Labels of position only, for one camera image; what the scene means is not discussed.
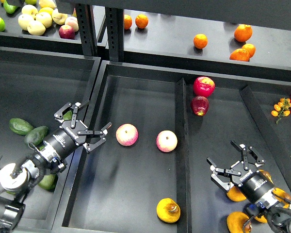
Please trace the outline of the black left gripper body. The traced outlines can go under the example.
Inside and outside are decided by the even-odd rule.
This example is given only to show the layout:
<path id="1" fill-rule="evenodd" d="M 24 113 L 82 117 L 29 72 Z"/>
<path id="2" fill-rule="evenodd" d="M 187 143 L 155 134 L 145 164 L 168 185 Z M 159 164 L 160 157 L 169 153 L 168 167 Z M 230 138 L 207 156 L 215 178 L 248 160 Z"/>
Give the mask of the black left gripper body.
<path id="1" fill-rule="evenodd" d="M 45 148 L 52 147 L 57 157 L 65 159 L 85 143 L 86 136 L 78 135 L 78 132 L 85 130 L 88 127 L 81 120 L 76 121 L 74 128 L 71 127 L 71 120 L 66 120 L 57 130 L 46 136 L 43 143 Z"/>

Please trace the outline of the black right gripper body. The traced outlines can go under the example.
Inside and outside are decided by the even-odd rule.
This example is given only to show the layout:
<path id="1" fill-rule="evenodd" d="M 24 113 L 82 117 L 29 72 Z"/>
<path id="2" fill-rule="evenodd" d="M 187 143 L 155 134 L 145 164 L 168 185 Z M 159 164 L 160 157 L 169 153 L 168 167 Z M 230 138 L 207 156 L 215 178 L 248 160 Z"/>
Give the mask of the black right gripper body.
<path id="1" fill-rule="evenodd" d="M 274 204 L 275 196 L 272 191 L 275 189 L 271 183 L 259 170 L 249 169 L 244 175 L 232 178 L 232 183 L 237 186 L 246 196 L 246 199 L 253 204 Z"/>

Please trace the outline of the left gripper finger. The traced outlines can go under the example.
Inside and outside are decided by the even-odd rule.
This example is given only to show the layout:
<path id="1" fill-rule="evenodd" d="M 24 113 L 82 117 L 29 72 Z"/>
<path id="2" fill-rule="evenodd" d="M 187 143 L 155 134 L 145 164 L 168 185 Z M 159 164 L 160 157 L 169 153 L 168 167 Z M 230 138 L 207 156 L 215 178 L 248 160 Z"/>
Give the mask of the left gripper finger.
<path id="1" fill-rule="evenodd" d="M 68 102 L 54 114 L 54 118 L 60 123 L 70 120 L 70 127 L 74 129 L 77 124 L 78 112 L 87 106 L 89 102 L 89 100 L 86 100 L 83 103 L 76 102 L 74 104 Z"/>
<path id="2" fill-rule="evenodd" d="M 78 130 L 77 145 L 83 146 L 87 153 L 91 153 L 94 149 L 106 142 L 106 135 L 111 126 L 112 123 L 109 122 L 98 131 L 89 129 Z"/>

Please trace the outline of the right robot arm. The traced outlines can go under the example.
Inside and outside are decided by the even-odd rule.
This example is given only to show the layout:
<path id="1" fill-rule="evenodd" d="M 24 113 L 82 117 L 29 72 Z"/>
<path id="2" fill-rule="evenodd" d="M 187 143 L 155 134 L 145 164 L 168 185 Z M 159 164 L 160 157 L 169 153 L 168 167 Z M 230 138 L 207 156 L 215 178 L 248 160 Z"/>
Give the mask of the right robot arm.
<path id="1" fill-rule="evenodd" d="M 212 171 L 211 180 L 231 195 L 241 193 L 249 202 L 246 212 L 233 212 L 227 217 L 231 233 L 249 233 L 253 219 L 263 219 L 274 233 L 291 233 L 291 200 L 288 194 L 275 187 L 260 167 L 264 158 L 244 144 L 230 142 L 241 153 L 241 160 L 230 168 L 219 168 L 207 158 Z"/>

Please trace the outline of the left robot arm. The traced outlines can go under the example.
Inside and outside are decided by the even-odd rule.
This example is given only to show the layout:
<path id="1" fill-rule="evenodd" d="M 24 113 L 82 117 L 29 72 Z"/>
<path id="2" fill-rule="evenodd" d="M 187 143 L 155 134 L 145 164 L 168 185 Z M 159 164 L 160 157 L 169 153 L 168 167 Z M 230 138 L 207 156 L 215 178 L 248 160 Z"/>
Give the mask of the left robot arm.
<path id="1" fill-rule="evenodd" d="M 0 233 L 10 233 L 18 225 L 30 191 L 45 176 L 63 172 L 71 153 L 79 147 L 91 152 L 106 141 L 110 122 L 93 131 L 77 118 L 78 112 L 87 105 L 88 102 L 66 103 L 54 114 L 60 126 L 39 138 L 40 149 L 35 139 L 30 139 L 27 146 L 33 154 L 0 168 Z"/>

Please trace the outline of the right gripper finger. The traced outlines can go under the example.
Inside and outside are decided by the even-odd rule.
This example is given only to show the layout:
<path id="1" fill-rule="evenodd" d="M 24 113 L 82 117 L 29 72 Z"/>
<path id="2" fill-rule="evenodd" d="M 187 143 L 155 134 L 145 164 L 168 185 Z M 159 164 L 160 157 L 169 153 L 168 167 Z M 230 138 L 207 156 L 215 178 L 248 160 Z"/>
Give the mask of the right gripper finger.
<path id="1" fill-rule="evenodd" d="M 210 170 L 212 172 L 211 180 L 222 190 L 229 191 L 234 186 L 232 178 L 240 177 L 242 174 L 240 171 L 219 168 L 209 157 L 207 157 L 207 162 L 210 165 Z M 229 181 L 224 182 L 219 178 L 219 176 L 227 177 L 229 178 Z"/>
<path id="2" fill-rule="evenodd" d="M 242 158 L 241 161 L 242 161 L 244 170 L 249 169 L 248 155 L 251 155 L 255 159 L 254 165 L 256 167 L 260 167 L 265 164 L 265 159 L 260 155 L 260 153 L 253 146 L 249 146 L 247 148 L 245 144 L 237 144 L 233 140 L 231 140 L 230 143 L 237 151 L 241 153 L 241 158 Z"/>

